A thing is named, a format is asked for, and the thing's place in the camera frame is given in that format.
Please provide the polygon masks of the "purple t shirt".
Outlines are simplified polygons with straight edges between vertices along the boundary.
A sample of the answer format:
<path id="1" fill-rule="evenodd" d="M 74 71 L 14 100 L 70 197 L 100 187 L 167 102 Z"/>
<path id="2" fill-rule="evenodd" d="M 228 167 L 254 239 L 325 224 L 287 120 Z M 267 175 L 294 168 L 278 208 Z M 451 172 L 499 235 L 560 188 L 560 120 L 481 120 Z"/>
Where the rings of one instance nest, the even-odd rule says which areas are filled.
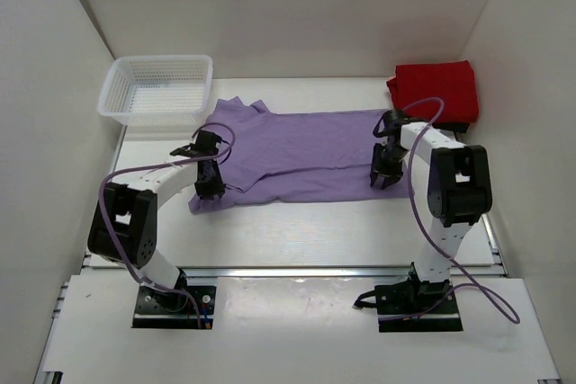
<path id="1" fill-rule="evenodd" d="M 405 199 L 406 181 L 384 190 L 370 184 L 373 128 L 382 111 L 273 113 L 261 101 L 219 100 L 209 116 L 218 134 L 236 134 L 220 165 L 224 195 L 193 196 L 189 210 L 201 215 L 235 206 Z"/>

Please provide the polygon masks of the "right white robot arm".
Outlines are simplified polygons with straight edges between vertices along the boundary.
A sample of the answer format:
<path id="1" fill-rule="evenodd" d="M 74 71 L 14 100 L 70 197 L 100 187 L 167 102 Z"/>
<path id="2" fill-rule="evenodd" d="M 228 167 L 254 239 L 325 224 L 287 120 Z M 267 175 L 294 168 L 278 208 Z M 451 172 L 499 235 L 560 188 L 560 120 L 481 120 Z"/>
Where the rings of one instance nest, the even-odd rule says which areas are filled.
<path id="1" fill-rule="evenodd" d="M 424 312 L 450 287 L 450 269 L 465 235 L 491 209 L 487 151 L 443 135 L 401 110 L 384 112 L 373 129 L 382 140 L 373 147 L 370 185 L 387 189 L 409 180 L 415 156 L 428 166 L 427 207 L 432 216 L 424 231 L 427 244 L 410 266 L 404 304 Z"/>

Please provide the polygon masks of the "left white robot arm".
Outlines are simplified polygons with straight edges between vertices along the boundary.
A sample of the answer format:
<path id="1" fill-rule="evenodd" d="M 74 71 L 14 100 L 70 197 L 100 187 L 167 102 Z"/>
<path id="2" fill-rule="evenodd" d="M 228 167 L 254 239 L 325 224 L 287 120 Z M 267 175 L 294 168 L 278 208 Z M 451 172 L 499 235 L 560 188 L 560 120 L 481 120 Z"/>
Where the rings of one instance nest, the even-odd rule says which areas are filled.
<path id="1" fill-rule="evenodd" d="M 184 272 L 157 249 L 158 210 L 183 189 L 193 186 L 205 201 L 221 198 L 225 183 L 218 156 L 231 144 L 218 134 L 201 130 L 193 142 L 170 153 L 160 168 L 150 168 L 136 182 L 107 181 L 87 239 L 90 253 L 123 265 L 140 284 L 157 290 L 157 299 L 169 310 L 182 308 L 188 299 Z"/>

